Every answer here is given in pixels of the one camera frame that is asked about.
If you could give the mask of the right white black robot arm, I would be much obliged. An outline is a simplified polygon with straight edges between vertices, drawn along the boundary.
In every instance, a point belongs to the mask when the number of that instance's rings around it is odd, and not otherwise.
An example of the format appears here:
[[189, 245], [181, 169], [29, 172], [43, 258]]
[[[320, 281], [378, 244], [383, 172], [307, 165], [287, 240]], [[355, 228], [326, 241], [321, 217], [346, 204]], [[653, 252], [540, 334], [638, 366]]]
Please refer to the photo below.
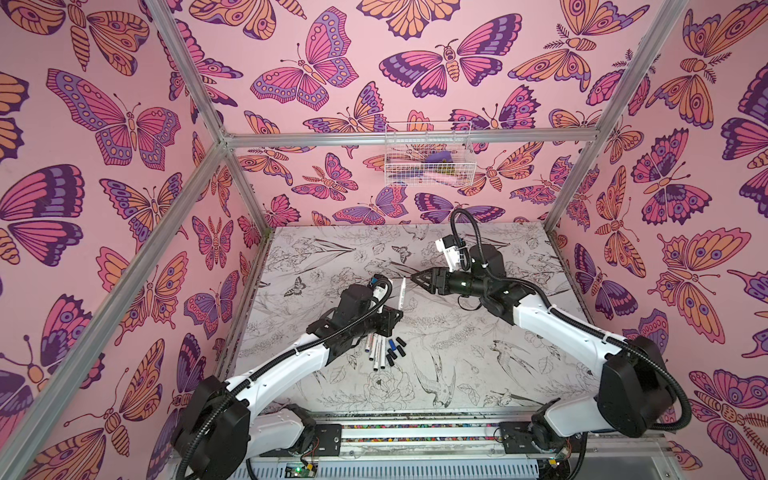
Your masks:
[[639, 438], [647, 431], [677, 432], [693, 417], [680, 383], [668, 372], [652, 340], [634, 339], [591, 325], [560, 309], [537, 284], [505, 273], [502, 255], [474, 234], [468, 246], [458, 231], [436, 243], [446, 264], [412, 274], [412, 281], [440, 296], [476, 298], [491, 315], [540, 336], [595, 374], [594, 392], [555, 399], [531, 417], [528, 430], [542, 451], [576, 435], [615, 432]]

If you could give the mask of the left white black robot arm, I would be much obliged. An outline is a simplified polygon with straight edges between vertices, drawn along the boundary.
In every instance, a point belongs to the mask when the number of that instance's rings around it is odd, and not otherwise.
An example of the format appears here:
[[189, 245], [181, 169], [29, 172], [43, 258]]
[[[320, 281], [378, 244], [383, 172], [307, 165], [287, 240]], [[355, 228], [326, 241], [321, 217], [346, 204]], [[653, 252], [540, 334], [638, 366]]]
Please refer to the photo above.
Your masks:
[[383, 275], [342, 291], [336, 307], [311, 323], [291, 347], [226, 380], [204, 379], [183, 411], [171, 445], [177, 479], [226, 479], [247, 459], [276, 449], [306, 449], [313, 420], [296, 406], [264, 409], [303, 378], [330, 365], [371, 334], [387, 337], [402, 311], [387, 306], [394, 287]]

